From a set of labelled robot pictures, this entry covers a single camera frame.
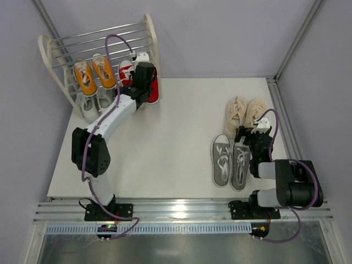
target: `shoe rack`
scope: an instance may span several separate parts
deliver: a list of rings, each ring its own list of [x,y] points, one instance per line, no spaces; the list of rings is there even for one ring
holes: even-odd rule
[[[143,21],[138,23],[110,27],[75,36],[57,39],[51,39],[47,35],[39,36],[39,50],[46,68],[66,95],[76,113],[82,118],[83,114],[79,102],[84,95],[73,74],[74,64],[78,60],[90,62],[94,53],[102,54],[101,57],[105,56],[105,37],[109,34],[122,36],[136,53],[148,52],[158,71],[159,93],[161,93],[158,42],[149,14],[145,14]],[[113,72],[117,75],[120,62],[130,59],[129,50],[125,43],[117,38],[111,39],[108,46]],[[97,75],[94,75],[94,82],[98,89],[103,87]]]

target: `white table surface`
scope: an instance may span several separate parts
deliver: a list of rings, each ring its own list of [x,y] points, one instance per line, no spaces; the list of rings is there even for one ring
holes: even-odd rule
[[[229,101],[243,96],[262,98],[272,107],[264,78],[162,79],[163,98],[147,105],[116,130],[108,142],[110,184],[117,197],[129,198],[248,198],[253,190],[271,189],[274,180],[248,173],[243,191],[212,180],[212,141],[223,133]],[[267,115],[275,129],[274,115]],[[62,143],[50,197],[91,196],[88,184],[71,161],[72,131],[88,124],[72,112]],[[286,158],[280,131],[273,158]]]

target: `sneaker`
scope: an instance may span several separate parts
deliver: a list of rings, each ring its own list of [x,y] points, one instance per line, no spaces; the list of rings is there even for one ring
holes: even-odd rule
[[[247,103],[243,97],[237,96],[230,102],[225,123],[225,134],[230,139],[236,137],[237,128],[243,125],[246,108]]]
[[[159,102],[159,84],[158,78],[155,77],[154,81],[152,81],[152,92],[147,99],[147,103],[150,105],[154,105],[155,103]]]
[[[249,169],[249,148],[246,146],[233,146],[233,171],[230,181],[231,187],[236,191],[242,191],[246,187]]]
[[[97,56],[101,56],[101,54],[95,53],[93,55],[93,57]],[[116,87],[114,72],[109,66],[107,57],[93,58],[92,65],[105,89],[113,89]]]
[[[266,104],[261,99],[252,100],[248,107],[246,113],[246,119],[244,121],[245,128],[255,128],[254,121],[263,115],[266,111]]]
[[[84,119],[86,119],[89,124],[93,123],[99,117],[93,98],[84,96],[80,106]]]
[[[108,96],[105,92],[99,91],[97,95],[97,101],[101,113],[104,113],[112,104],[113,100],[111,96]]]
[[[88,62],[76,62],[73,72],[76,81],[79,86],[81,86],[82,92],[85,96],[93,96],[97,93],[97,86],[94,83],[92,68]]]
[[[117,70],[117,72],[119,73],[118,78],[123,86],[133,84],[132,76],[130,73],[131,71],[134,71],[134,66],[132,62],[130,62],[129,60],[123,60]]]
[[[230,177],[230,140],[226,135],[219,135],[213,142],[211,156],[213,159],[213,181],[218,187],[227,185]]]

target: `gray shoe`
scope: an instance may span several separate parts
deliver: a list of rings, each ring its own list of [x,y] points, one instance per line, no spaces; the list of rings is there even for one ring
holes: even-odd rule
[[[218,135],[213,143],[213,180],[218,187],[224,187],[229,182],[230,169],[230,140],[225,135]]]
[[[249,159],[248,147],[233,146],[233,171],[230,183],[236,191],[242,191],[246,187]]]

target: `gray wall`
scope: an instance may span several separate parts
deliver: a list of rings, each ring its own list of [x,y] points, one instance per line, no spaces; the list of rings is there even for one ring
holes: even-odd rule
[[[273,75],[313,0],[42,0],[61,36],[150,13],[163,77]]]
[[[352,2],[326,1],[280,82],[304,155],[351,248]]]
[[[0,34],[0,263],[22,263],[70,107],[42,62],[47,31],[30,1],[2,2]]]

